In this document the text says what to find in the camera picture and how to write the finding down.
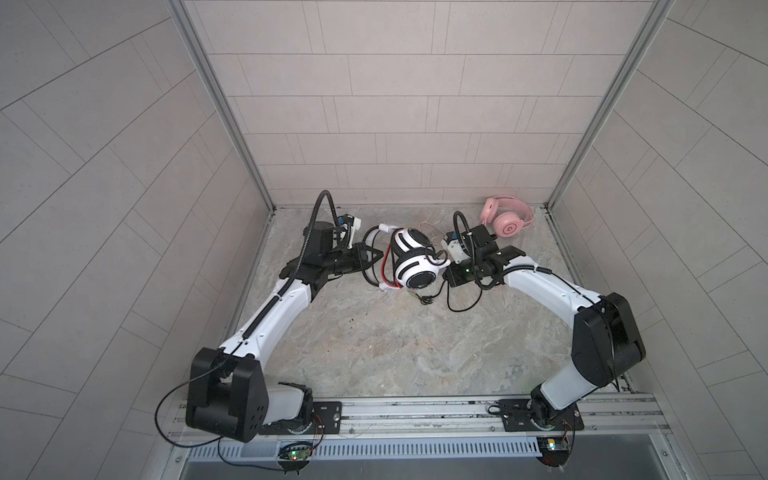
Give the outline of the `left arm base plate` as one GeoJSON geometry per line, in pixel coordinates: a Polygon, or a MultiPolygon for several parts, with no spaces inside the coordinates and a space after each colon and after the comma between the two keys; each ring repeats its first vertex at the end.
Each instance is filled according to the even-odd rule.
{"type": "Polygon", "coordinates": [[[338,434],[343,404],[340,401],[319,401],[313,403],[312,413],[306,423],[303,419],[280,420],[263,425],[262,435],[309,435],[323,430],[325,434],[338,434]]]}

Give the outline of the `white black headphones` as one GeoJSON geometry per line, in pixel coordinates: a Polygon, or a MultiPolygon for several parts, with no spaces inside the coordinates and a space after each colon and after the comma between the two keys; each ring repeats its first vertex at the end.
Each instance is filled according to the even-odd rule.
{"type": "Polygon", "coordinates": [[[373,248],[379,233],[390,234],[387,249],[381,257],[380,277],[374,273],[374,253],[363,256],[370,263],[363,269],[363,277],[382,291],[424,289],[433,284],[451,263],[448,257],[443,258],[443,251],[437,251],[427,236],[415,228],[379,224],[365,233],[364,245],[373,248]]]}

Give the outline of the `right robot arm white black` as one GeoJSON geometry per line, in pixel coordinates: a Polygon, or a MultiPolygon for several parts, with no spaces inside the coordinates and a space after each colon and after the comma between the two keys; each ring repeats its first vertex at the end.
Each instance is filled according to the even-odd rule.
{"type": "Polygon", "coordinates": [[[555,313],[572,331],[570,360],[534,387],[526,410],[530,423],[551,430],[575,403],[619,379],[646,358],[646,349],[626,298],[576,286],[514,247],[500,248],[479,225],[451,231],[443,246],[453,261],[444,272],[451,288],[470,282],[483,291],[516,289],[555,313]]]}

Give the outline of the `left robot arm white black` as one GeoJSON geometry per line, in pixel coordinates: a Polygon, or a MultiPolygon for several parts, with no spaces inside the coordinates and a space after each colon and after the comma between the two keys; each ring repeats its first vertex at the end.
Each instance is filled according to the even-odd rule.
{"type": "Polygon", "coordinates": [[[186,425],[243,443],[279,430],[305,431],[312,423],[312,390],[268,383],[264,367],[288,327],[330,278],[368,270],[383,256],[358,242],[289,261],[272,296],[250,320],[218,348],[203,348],[193,358],[186,425]]]}

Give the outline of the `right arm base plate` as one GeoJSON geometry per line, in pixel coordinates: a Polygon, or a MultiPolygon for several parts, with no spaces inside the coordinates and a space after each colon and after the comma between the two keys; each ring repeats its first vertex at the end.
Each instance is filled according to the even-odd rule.
{"type": "Polygon", "coordinates": [[[501,399],[489,406],[487,412],[501,418],[506,432],[582,431],[585,428],[576,404],[539,415],[529,403],[529,399],[501,399]]]}

